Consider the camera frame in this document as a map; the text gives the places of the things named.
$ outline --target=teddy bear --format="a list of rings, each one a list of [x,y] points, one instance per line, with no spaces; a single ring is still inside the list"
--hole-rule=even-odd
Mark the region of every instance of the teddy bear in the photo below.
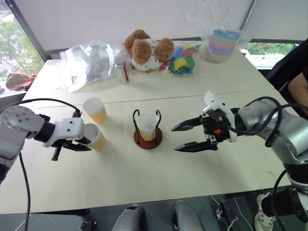
[[[133,66],[144,72],[158,69],[174,52],[173,41],[162,38],[156,41],[150,38],[144,30],[135,30],[124,43],[132,57]]]

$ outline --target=stacked plastic cups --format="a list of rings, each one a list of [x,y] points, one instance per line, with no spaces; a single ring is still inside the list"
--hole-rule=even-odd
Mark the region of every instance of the stacked plastic cups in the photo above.
[[[232,55],[240,36],[236,31],[214,30],[205,52],[206,59],[214,63],[226,61]]]

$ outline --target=white wall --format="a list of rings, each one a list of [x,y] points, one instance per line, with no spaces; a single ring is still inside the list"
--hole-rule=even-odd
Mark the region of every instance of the white wall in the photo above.
[[[245,31],[254,39],[305,40],[308,0],[257,0]]]
[[[239,29],[251,0],[230,0],[230,25]],[[102,39],[121,41],[135,29],[152,38],[200,36],[186,19],[188,0],[15,0],[44,50]]]

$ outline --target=white sneaker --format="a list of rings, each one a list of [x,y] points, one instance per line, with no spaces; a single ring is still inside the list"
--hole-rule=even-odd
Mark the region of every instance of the white sneaker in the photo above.
[[[255,216],[255,229],[256,231],[272,231],[273,222],[276,220],[275,217],[268,217],[262,210],[262,200],[267,197],[270,193],[260,194],[257,196],[258,213]]]

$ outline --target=tree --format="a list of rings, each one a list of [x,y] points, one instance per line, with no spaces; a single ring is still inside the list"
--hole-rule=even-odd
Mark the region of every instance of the tree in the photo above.
[[[44,62],[21,27],[15,22],[0,20],[0,64],[7,64],[12,72],[36,75]],[[0,71],[0,80],[6,80],[7,71]]]
[[[250,42],[248,51],[250,54],[284,54],[287,55],[293,48],[293,44],[289,43],[259,43]]]

